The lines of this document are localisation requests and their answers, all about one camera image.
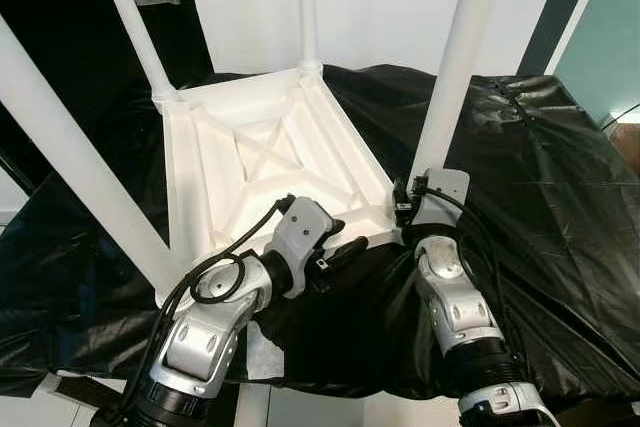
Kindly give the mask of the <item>brown wooden cabinet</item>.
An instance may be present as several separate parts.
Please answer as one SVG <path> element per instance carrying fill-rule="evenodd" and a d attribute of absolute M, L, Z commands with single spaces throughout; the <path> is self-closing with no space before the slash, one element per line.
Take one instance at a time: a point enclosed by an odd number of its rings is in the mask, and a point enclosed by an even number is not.
<path fill-rule="evenodd" d="M 616 124 L 609 131 L 608 138 L 611 139 L 614 148 L 620 152 L 626 165 L 640 174 L 640 126 L 637 124 Z"/>

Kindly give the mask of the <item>black frame post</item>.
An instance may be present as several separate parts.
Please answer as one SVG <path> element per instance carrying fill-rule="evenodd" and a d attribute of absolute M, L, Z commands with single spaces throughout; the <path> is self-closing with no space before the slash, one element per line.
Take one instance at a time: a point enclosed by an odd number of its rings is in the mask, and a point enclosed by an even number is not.
<path fill-rule="evenodd" d="M 580 0 L 547 0 L 541 8 L 538 23 L 527 43 L 524 57 L 517 67 L 518 75 L 545 74 L 556 48 L 561 44 L 564 30 L 570 24 L 573 8 Z"/>

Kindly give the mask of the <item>green glass panel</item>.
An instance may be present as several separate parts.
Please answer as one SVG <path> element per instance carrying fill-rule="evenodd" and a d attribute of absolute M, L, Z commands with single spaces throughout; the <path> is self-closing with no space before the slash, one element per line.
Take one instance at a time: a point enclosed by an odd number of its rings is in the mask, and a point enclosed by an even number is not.
<path fill-rule="evenodd" d="M 640 0 L 577 0 L 553 74 L 600 130 L 640 104 Z"/>

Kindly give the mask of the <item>black plastic table cover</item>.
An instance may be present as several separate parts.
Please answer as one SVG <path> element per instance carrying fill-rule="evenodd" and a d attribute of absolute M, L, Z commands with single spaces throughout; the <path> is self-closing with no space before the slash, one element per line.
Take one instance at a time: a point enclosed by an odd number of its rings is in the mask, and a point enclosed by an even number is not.
<path fill-rule="evenodd" d="M 549 407 L 640 391 L 640 185 L 561 81 L 475 78 L 448 165 L 490 225 L 503 330 Z M 454 396 L 401 245 L 374 247 L 332 290 L 261 314 L 284 351 L 275 385 L 332 396 Z M 156 319 L 154 289 L 58 174 L 0 232 L 0 398 L 59 371 L 125 380 Z"/>

